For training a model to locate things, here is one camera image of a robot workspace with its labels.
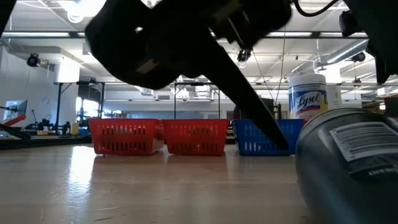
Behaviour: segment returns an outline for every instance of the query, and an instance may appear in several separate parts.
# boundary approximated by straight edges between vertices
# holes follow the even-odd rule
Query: wooden table
[[[312,223],[293,157],[96,156],[90,145],[0,152],[1,223]]]

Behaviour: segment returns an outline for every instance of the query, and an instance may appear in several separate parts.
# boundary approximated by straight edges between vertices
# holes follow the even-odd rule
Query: plastic basket
[[[280,151],[251,120],[234,120],[235,143],[242,156],[289,156],[295,154],[297,139],[303,127],[302,119],[279,119],[279,126],[289,144],[289,150]]]
[[[164,146],[164,129],[158,119],[89,119],[97,154],[149,156]]]
[[[169,153],[187,156],[221,156],[227,119],[163,120]]]

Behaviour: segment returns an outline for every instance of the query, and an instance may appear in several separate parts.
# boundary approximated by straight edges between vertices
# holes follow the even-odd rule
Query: red plastic basket
[[[221,156],[224,153],[227,119],[162,120],[169,153],[189,156]]]
[[[97,154],[149,156],[164,146],[164,129],[158,119],[88,120]]]

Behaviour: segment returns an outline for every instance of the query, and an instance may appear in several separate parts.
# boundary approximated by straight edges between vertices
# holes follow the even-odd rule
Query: blue plastic basket
[[[302,119],[279,119],[279,126],[289,144],[288,151],[280,151],[251,120],[233,121],[235,143],[242,156],[289,156],[296,152],[296,143],[303,127]]]

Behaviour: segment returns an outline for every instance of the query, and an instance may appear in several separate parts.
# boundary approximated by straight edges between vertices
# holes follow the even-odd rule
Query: barcode label
[[[330,131],[344,158],[398,153],[398,133],[383,122],[349,124]]]

